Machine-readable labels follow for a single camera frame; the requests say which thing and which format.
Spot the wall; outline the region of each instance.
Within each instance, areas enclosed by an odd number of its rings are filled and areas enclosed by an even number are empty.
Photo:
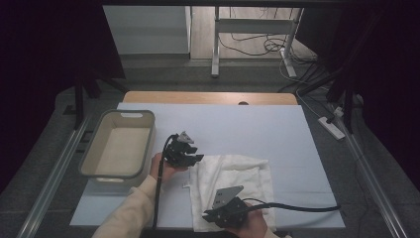
[[[190,7],[103,8],[120,55],[189,53]]]

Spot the beige sleeve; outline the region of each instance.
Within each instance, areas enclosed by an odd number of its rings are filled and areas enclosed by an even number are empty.
[[[156,187],[157,181],[151,176],[139,187],[132,187],[131,194],[105,219],[93,237],[140,237],[154,213]]]
[[[272,233],[272,231],[268,228],[265,232],[265,235],[263,236],[263,238],[278,238],[278,236],[276,236],[274,233]]]

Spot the person's arm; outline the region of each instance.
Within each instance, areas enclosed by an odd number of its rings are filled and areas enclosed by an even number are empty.
[[[154,156],[150,174],[139,187],[131,188],[131,194],[98,227],[93,234],[94,238],[140,237],[142,229],[154,213],[160,158],[161,153]],[[186,168],[175,169],[167,163],[163,165],[162,182],[169,180],[176,172],[186,170]]]
[[[278,238],[268,229],[261,210],[248,212],[247,221],[241,228],[226,228],[226,230],[239,238]]]

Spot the beige plastic tray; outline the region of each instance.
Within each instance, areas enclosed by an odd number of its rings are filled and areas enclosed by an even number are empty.
[[[105,112],[80,163],[80,173],[102,182],[139,185],[150,171],[155,133],[152,111]]]

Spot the hand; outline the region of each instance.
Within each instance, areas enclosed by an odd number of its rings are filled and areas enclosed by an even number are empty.
[[[160,160],[161,160],[161,153],[155,154],[155,156],[152,158],[151,171],[149,172],[149,175],[151,175],[151,177],[153,177],[156,180],[158,180],[158,164]],[[174,168],[167,162],[163,162],[163,174],[161,175],[161,181],[166,182],[170,180],[170,178],[176,172],[183,172],[186,170],[188,170],[188,168]]]
[[[248,212],[248,219],[241,228],[226,228],[240,238],[263,238],[267,229],[261,210]]]

